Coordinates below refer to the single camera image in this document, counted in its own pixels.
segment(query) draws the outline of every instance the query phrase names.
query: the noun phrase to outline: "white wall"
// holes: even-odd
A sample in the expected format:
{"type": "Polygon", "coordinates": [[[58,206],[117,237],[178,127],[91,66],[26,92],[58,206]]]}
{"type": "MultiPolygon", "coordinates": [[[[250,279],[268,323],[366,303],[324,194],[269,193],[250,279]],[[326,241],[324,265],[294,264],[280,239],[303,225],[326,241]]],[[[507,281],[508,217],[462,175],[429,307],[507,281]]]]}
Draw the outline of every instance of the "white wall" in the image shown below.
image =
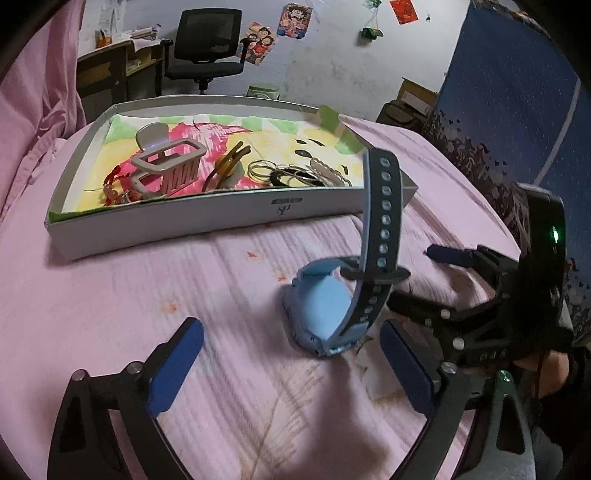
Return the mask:
{"type": "Polygon", "coordinates": [[[125,3],[126,0],[86,0],[80,28],[78,56],[95,49],[97,30],[105,29],[111,34],[123,31],[125,3]]]}
{"type": "MultiPolygon", "coordinates": [[[[288,0],[127,0],[126,30],[162,25],[163,37],[175,38],[181,12],[221,7],[243,10],[245,30],[256,21],[276,28],[288,0]]],[[[466,16],[469,0],[413,0],[419,20],[399,25],[385,1],[379,8],[384,38],[359,42],[371,17],[362,0],[300,0],[314,8],[302,40],[279,37],[259,67],[246,64],[241,75],[215,79],[210,94],[244,95],[250,83],[281,88],[282,98],[331,106],[341,113],[375,120],[382,105],[398,94],[402,77],[439,91],[466,16]]],[[[192,81],[165,80],[164,93],[196,93],[192,81]]]]}

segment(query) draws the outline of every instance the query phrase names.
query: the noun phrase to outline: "smartwatch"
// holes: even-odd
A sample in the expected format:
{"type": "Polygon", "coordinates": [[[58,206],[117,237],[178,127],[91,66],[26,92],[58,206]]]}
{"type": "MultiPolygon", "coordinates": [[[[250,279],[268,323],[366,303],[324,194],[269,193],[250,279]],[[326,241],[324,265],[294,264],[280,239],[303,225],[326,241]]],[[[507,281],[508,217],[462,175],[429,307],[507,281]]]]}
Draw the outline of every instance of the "smartwatch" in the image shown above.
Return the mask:
{"type": "Polygon", "coordinates": [[[291,282],[283,304],[295,341],[318,357],[353,348],[373,324],[393,285],[410,276],[397,265],[402,219],[402,175],[389,151],[363,157],[365,209],[361,255],[315,260],[291,282]],[[353,297],[332,275],[356,282],[353,297]]]}

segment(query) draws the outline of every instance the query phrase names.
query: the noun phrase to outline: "colorful paper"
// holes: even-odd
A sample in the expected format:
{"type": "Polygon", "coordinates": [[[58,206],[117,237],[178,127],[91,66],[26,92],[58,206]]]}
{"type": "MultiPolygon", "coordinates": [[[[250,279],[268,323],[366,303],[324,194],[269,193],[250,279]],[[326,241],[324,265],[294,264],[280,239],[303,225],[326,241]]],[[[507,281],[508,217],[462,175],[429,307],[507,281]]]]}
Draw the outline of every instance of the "colorful paper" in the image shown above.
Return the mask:
{"type": "Polygon", "coordinates": [[[396,13],[399,24],[404,25],[418,20],[412,0],[391,0],[390,5],[392,5],[394,13],[396,13]]]}
{"type": "Polygon", "coordinates": [[[374,12],[382,4],[382,0],[363,0],[363,6],[374,12]]]}
{"type": "MultiPolygon", "coordinates": [[[[260,23],[254,22],[246,31],[243,38],[254,40],[246,52],[246,61],[259,66],[265,56],[272,50],[277,41],[277,34],[270,28],[264,27],[260,23]]],[[[242,55],[242,46],[238,48],[236,57],[242,55]]]]}
{"type": "Polygon", "coordinates": [[[308,31],[311,18],[312,7],[298,4],[287,4],[283,8],[281,18],[279,19],[277,35],[290,38],[304,38],[308,31]]]}

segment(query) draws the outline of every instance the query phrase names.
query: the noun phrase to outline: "wooden desk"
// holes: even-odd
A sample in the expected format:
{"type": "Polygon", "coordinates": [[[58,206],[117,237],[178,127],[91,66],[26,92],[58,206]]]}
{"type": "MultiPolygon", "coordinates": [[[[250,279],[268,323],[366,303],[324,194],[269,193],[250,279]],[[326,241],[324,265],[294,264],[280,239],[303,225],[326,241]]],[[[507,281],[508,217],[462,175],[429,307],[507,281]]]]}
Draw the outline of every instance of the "wooden desk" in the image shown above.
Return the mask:
{"type": "Polygon", "coordinates": [[[156,96],[161,96],[163,63],[162,45],[134,51],[131,40],[113,43],[78,58],[76,89],[81,98],[110,90],[113,104],[126,102],[129,95],[127,79],[155,65],[154,90],[156,96]],[[133,61],[139,64],[128,67],[133,61]]]}

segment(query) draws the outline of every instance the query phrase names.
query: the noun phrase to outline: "black mesh chair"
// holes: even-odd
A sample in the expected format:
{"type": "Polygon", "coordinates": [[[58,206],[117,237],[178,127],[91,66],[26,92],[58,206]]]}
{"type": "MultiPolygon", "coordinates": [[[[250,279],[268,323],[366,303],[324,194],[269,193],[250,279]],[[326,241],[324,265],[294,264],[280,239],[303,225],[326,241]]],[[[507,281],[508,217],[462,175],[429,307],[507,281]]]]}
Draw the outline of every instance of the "black mesh chair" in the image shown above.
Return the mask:
{"type": "Polygon", "coordinates": [[[244,70],[250,40],[240,39],[242,11],[230,8],[185,10],[178,24],[174,58],[193,64],[168,66],[172,40],[163,40],[164,76],[170,80],[191,79],[199,84],[201,94],[214,78],[237,75],[244,70]],[[242,58],[237,61],[216,60],[232,57],[242,43],[242,58]]]}

